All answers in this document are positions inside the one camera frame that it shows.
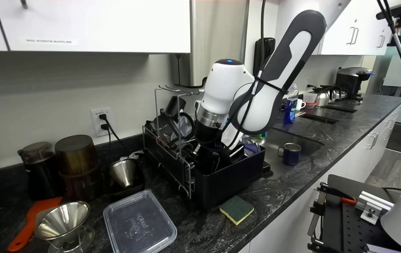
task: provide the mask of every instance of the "dish rack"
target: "dish rack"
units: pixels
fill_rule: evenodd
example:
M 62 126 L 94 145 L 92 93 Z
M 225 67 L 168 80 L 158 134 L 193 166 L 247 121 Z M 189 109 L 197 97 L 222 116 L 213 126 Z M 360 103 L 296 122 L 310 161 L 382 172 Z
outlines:
M 199 95 L 200 92 L 186 92 L 171 87 L 155 89 L 155 106 L 157 119 L 157 133 L 143 125 L 143 150 L 146 155 L 158 163 L 158 168 L 167 172 L 178 184 L 178 189 L 186 193 L 189 201 L 194 201 L 202 208 L 210 208 L 214 205 L 235 195 L 238 191 L 248 187 L 252 182 L 262 176 L 265 148 L 260 146 L 261 151 L 239 162 L 224 167 L 212 174 L 203 174 L 196 170 L 194 162 L 183 157 L 183 144 L 190 143 L 196 147 L 195 139 L 181 142 L 173 150 L 160 137 L 159 110 L 157 104 L 157 93 L 169 91 L 177 94 L 178 106 L 178 136 L 180 133 L 180 103 L 182 96 Z

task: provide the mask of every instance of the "stainless steel sink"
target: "stainless steel sink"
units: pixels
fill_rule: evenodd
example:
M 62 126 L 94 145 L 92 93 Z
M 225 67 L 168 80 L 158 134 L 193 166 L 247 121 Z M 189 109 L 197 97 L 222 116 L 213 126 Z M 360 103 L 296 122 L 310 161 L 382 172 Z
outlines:
M 324 146 L 324 144 L 320 142 L 312 141 L 302 136 L 293 135 L 276 129 L 269 130 L 266 142 L 262 144 L 262 146 L 266 148 L 264 160 L 271 165 L 271 171 L 274 172 L 274 175 L 268 179 L 276 179 L 289 172 L 294 167 L 292 165 L 284 164 L 282 157 L 277 155 L 279 147 L 283 147 L 285 143 L 289 142 L 298 144 L 302 147 L 300 161 L 306 160 L 309 155 Z

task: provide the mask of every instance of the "blue bottle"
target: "blue bottle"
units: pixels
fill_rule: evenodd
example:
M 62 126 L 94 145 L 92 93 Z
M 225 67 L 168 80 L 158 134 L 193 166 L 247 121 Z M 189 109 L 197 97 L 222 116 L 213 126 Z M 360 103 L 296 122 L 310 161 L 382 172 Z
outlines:
M 288 97 L 285 104 L 285 114 L 283 117 L 284 124 L 292 124 L 294 122 L 298 96 L 299 90 L 297 89 L 297 85 L 293 83 L 288 89 Z

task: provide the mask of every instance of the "yellow sponge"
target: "yellow sponge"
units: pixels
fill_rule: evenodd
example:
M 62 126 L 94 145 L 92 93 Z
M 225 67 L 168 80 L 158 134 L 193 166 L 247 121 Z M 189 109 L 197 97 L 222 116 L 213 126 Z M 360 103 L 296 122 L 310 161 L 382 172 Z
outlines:
M 233 196 L 222 204 L 219 210 L 233 221 L 235 225 L 238 225 L 254 211 L 254 207 L 242 200 L 242 198 Z

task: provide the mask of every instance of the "kitchen counter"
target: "kitchen counter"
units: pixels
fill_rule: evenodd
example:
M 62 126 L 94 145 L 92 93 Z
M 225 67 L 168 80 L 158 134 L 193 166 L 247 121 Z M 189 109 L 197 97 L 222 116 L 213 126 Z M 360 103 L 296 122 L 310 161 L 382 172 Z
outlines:
M 162 252 L 237 253 L 400 104 L 401 98 L 398 97 L 366 95 L 361 105 L 353 100 L 333 104 L 356 109 L 354 113 L 320 108 L 308 110 L 310 114 L 338 120 L 333 125 L 306 118 L 297 118 L 293 125 L 283 125 L 280 117 L 274 128 L 321 142 L 324 146 L 293 166 L 288 173 L 276 179 L 262 178 L 240 192 L 238 195 L 255 210 L 238 226 L 221 214 L 218 208 L 188 210 L 167 179 L 141 159 L 140 165 L 147 179 L 146 188 L 154 192 L 177 227 L 175 242 Z M 10 173 L 21 174 L 21 169 L 10 169 Z M 0 191 L 0 252 L 5 251 L 25 224 L 25 215 L 32 205 L 25 187 L 27 184 L 23 181 Z M 104 208 L 110 203 L 108 196 L 90 202 L 91 213 L 86 224 L 95 229 L 96 237 L 88 252 L 112 252 L 103 218 Z M 19 253 L 45 252 L 47 248 L 48 243 L 33 239 Z

